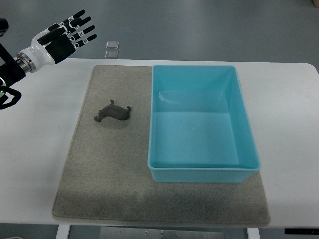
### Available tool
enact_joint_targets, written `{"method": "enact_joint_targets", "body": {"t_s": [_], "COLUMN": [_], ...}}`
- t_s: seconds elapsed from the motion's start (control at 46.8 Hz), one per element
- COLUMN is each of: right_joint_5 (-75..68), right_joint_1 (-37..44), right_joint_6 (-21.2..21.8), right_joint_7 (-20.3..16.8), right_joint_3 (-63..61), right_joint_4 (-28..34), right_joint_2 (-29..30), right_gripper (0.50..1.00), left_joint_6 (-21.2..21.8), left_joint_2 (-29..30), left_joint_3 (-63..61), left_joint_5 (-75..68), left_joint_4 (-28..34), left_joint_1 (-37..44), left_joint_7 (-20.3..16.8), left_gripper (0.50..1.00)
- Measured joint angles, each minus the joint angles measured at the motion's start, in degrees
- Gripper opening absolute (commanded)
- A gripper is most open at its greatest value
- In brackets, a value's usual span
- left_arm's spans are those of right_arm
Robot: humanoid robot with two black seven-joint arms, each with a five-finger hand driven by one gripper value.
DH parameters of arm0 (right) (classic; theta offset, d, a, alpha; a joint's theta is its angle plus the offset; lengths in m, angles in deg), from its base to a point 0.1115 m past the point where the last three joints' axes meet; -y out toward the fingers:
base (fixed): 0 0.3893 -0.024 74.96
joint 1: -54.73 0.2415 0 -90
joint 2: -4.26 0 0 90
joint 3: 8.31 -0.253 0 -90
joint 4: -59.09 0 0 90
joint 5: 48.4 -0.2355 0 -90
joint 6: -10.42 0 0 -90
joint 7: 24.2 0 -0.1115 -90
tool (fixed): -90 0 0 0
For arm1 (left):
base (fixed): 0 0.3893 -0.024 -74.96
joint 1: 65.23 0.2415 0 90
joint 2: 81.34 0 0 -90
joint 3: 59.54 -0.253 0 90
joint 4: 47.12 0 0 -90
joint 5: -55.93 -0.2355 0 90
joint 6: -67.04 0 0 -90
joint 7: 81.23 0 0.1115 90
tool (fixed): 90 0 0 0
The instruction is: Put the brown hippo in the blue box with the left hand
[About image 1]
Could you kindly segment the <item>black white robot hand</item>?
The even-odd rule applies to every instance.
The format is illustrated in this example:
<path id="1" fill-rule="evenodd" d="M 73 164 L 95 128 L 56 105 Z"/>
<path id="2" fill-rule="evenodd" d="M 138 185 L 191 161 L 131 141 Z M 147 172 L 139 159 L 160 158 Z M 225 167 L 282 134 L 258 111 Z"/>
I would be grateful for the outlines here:
<path id="1" fill-rule="evenodd" d="M 91 17 L 82 18 L 84 14 L 85 10 L 81 10 L 37 34 L 31 45 L 17 54 L 15 61 L 24 72 L 34 73 L 45 65 L 55 65 L 68 58 L 97 38 L 96 34 L 88 35 L 95 26 L 86 26 Z"/>

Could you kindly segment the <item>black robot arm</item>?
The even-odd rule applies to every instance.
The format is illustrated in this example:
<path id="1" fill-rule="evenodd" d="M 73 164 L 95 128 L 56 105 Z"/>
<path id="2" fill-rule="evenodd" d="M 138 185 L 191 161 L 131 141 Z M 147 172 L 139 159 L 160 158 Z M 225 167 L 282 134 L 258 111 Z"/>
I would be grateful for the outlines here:
<path id="1" fill-rule="evenodd" d="M 4 110 L 14 106 L 21 99 L 21 92 L 11 86 L 25 77 L 25 71 L 2 44 L 0 58 L 4 61 L 0 66 L 0 109 Z"/>

